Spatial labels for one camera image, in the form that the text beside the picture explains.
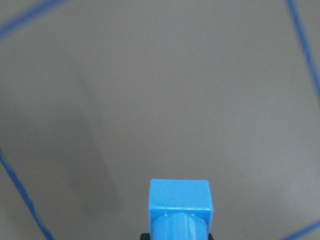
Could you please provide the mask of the long blue studded block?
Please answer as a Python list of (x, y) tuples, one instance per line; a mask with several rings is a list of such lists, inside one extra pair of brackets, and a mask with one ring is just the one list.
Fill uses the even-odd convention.
[(207, 180), (151, 179), (151, 240), (208, 240), (214, 205)]

